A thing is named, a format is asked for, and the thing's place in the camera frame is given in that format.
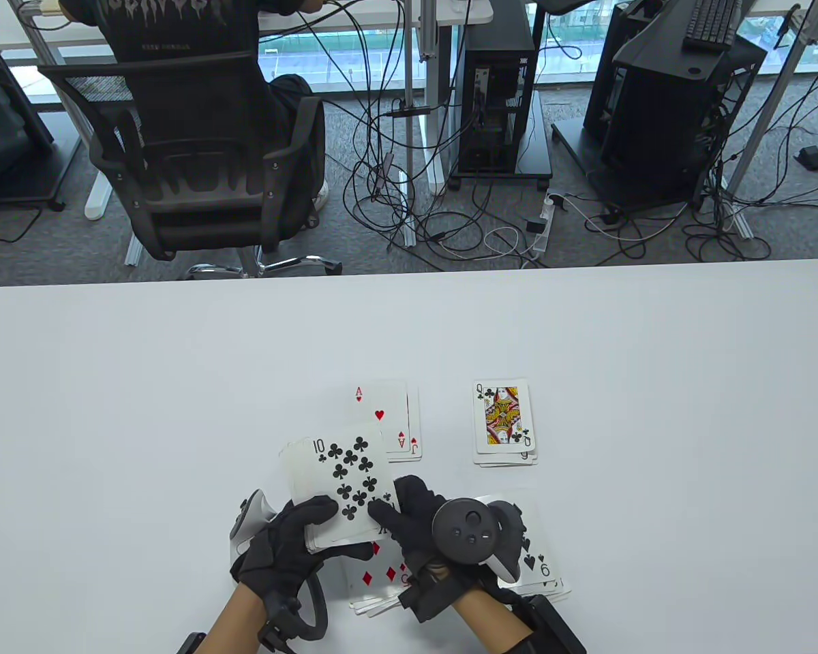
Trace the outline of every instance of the floor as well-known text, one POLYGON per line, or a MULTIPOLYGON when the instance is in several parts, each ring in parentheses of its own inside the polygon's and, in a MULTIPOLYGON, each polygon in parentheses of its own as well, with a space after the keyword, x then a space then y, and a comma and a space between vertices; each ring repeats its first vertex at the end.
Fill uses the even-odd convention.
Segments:
MULTIPOLYGON (((783 105, 788 106, 793 100, 805 93, 811 77, 798 78, 793 81, 783 105)), ((736 119, 740 125, 755 113, 757 107, 767 96, 771 81, 761 79, 752 89, 745 107, 742 109, 742 118, 736 119)), ((586 108, 590 93, 589 85, 575 85, 574 87, 560 87, 556 90, 542 92, 543 113, 545 125, 536 125, 532 129, 544 129, 550 135, 550 123, 555 119, 581 116, 586 108)), ((818 92, 808 100, 804 109, 818 103, 818 92)), ((356 109, 352 102, 343 103, 347 109, 356 109)), ((321 225, 316 230, 303 232, 290 242, 282 244, 279 255, 292 256, 304 253, 328 256, 339 259, 344 263, 344 273, 349 275, 389 273, 389 272, 424 272, 433 270, 421 259, 415 258, 397 248, 388 248, 388 242, 359 222, 355 221, 343 205, 343 190, 349 178, 347 168, 351 168, 357 160, 352 150, 352 139, 348 136, 354 130, 357 122, 352 116, 340 111, 337 107, 327 106, 327 150, 332 159, 328 159, 327 178, 331 185, 330 202, 322 210, 321 225)), ((800 147, 809 144, 818 144, 818 110, 812 113, 802 125, 811 131, 795 131, 792 134, 789 155, 795 155, 800 147)), ((396 125, 396 138, 402 138, 402 125, 396 125)), ((748 129, 734 135, 727 144, 727 152, 738 152, 746 138, 748 129)), ((415 125, 416 143, 420 143, 418 125, 415 125)), ((764 139, 758 156, 749 168, 748 175, 743 181, 740 194, 743 197, 757 198, 767 194, 776 180, 776 149, 782 139, 784 130, 774 130, 764 139)), ((549 141, 549 150, 554 167, 552 187, 561 193, 584 194, 593 196, 592 190, 583 175, 577 170, 570 157, 562 146, 555 146, 549 141)), ((403 151, 396 153, 395 161, 402 161, 403 151)), ((421 168, 421 154, 415 156, 416 170, 421 168)), ((157 281, 176 279, 183 271, 195 262, 221 262, 221 264, 237 265, 237 257, 230 250, 216 252, 181 253, 172 262, 157 262, 148 255, 143 255, 143 261, 137 268, 123 265, 127 244, 131 237, 131 228, 125 212, 116 196, 112 196, 106 215, 99 221, 88 221, 82 210, 85 199, 94 181, 95 169, 88 161, 87 153, 80 149, 63 187, 67 208, 59 214, 45 212, 36 222, 29 233, 14 245, 0 243, 0 286, 18 284, 64 284, 64 283, 109 283, 109 281, 157 281)), ((776 198, 784 198, 794 193, 802 193, 818 186, 818 172, 808 172, 796 165, 790 159, 788 175, 785 183, 777 193, 776 198)), ((487 184, 478 184, 473 188, 471 184, 464 184, 461 191, 448 193, 444 197, 441 208, 474 212, 472 207, 472 193, 476 193, 477 200, 481 200, 487 193, 487 184)), ((431 199, 428 193, 419 194, 419 206, 427 206, 431 199)), ((818 197, 818 193, 811 194, 811 198, 818 197)), ((496 185, 491 192, 487 210, 494 215, 506 218, 515 224, 522 224, 524 219, 538 215, 541 208, 542 194, 536 192, 534 185, 525 187, 496 185)), ((581 202, 577 205, 588 215, 599 212, 600 205, 596 202, 581 202)), ((369 206, 366 213, 372 220, 380 224, 389 224, 391 212, 383 206, 369 206)), ((662 209, 659 216, 668 216, 662 209)), ((0 212, 0 236, 11 237, 22 230, 29 220, 30 212, 0 212)), ((755 233, 764 237, 771 246, 772 258, 818 258, 818 208, 764 208, 746 212, 748 220, 755 233)), ((631 261, 623 255, 617 255, 608 261, 607 265, 625 264, 680 264, 693 259, 684 246, 684 234, 680 227, 688 224, 690 216, 684 214, 679 221, 655 238, 647 245, 645 256, 637 261, 631 261)), ((456 215, 437 218, 428 224, 429 230, 445 230, 449 227, 458 227, 466 219, 456 215)), ((642 222, 644 234, 651 234, 665 223, 660 221, 642 222)), ((484 217, 479 221, 484 230, 496 226, 493 218, 484 217)), ((508 239, 514 239, 514 234, 502 233, 508 239)), ((456 249, 470 246, 478 240, 479 231, 468 228, 449 241, 449 247, 456 249)), ((496 237, 492 238, 495 247, 504 247, 496 237)), ((516 268, 515 258, 493 258, 484 261, 446 261, 431 252, 425 245, 419 245, 413 250, 421 258, 435 264, 444 270, 487 270, 488 268, 516 268)), ((615 240, 602 234, 593 234, 584 227, 581 215, 573 208, 568 211, 558 211, 553 226, 549 248, 541 258, 541 262, 551 267, 591 266, 597 264, 613 253, 618 252, 615 240)), ((750 255, 763 253, 760 244, 746 245, 745 252, 750 255)), ((485 248, 478 248, 469 255, 492 255, 485 248)), ((710 247, 705 251, 709 260, 727 260, 726 252, 710 247)), ((298 270, 302 274, 310 273, 309 269, 298 270)))

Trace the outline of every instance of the black pants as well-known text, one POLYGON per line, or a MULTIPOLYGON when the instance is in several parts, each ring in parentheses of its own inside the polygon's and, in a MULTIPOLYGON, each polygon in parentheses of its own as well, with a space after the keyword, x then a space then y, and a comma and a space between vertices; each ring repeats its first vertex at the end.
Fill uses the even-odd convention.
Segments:
MULTIPOLYGON (((269 83, 275 98, 288 109, 290 113, 291 125, 297 119, 297 106, 302 97, 314 95, 309 83, 300 75, 279 75, 269 83)), ((324 111, 318 113, 315 120, 315 127, 312 130, 312 137, 309 139, 310 150, 312 152, 312 174, 316 180, 316 193, 324 184, 324 111)))

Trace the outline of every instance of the shoe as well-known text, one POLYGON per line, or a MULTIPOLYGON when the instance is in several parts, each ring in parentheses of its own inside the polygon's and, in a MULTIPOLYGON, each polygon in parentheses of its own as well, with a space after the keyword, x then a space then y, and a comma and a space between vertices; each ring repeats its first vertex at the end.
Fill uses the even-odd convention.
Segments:
POLYGON ((331 188, 327 186, 327 180, 324 180, 324 184, 321 184, 321 190, 318 191, 318 195, 312 198, 312 204, 315 206, 316 212, 321 211, 325 204, 327 204, 327 199, 331 196, 331 188))

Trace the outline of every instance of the keyboard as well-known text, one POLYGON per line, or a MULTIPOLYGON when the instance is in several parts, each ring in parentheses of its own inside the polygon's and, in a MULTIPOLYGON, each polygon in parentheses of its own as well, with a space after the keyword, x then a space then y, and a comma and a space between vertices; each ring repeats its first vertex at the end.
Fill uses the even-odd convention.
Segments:
POLYGON ((710 52, 730 50, 740 15, 742 0, 696 0, 683 47, 710 52))

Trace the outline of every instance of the card pile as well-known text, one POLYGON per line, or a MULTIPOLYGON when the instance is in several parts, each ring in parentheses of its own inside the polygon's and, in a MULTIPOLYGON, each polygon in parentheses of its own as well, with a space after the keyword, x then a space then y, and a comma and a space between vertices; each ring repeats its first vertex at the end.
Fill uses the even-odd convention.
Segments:
POLYGON ((372 544, 369 561, 341 558, 349 588, 349 604, 359 616, 378 616, 399 606, 399 594, 409 587, 411 572, 400 545, 390 537, 372 544))
POLYGON ((510 589, 522 597, 546 595, 550 601, 566 597, 571 589, 561 577, 555 551, 551 547, 536 507, 534 493, 530 490, 504 491, 475 499, 484 504, 490 504, 496 499, 504 499, 515 504, 521 511, 521 522, 524 523, 521 558, 518 561, 521 575, 515 583, 500 580, 500 588, 510 589))
POLYGON ((367 513, 367 504, 374 499, 400 511, 382 433, 375 424, 359 424, 327 439, 297 440, 279 457, 294 504, 316 495, 339 503, 337 515, 327 523, 306 527, 310 552, 388 537, 367 513))
POLYGON ((382 433, 388 461, 421 459, 418 390, 409 393, 405 381, 378 381, 352 387, 350 418, 375 424, 382 433))
POLYGON ((533 466, 536 432, 526 379, 477 381, 472 385, 474 451, 481 467, 533 466))

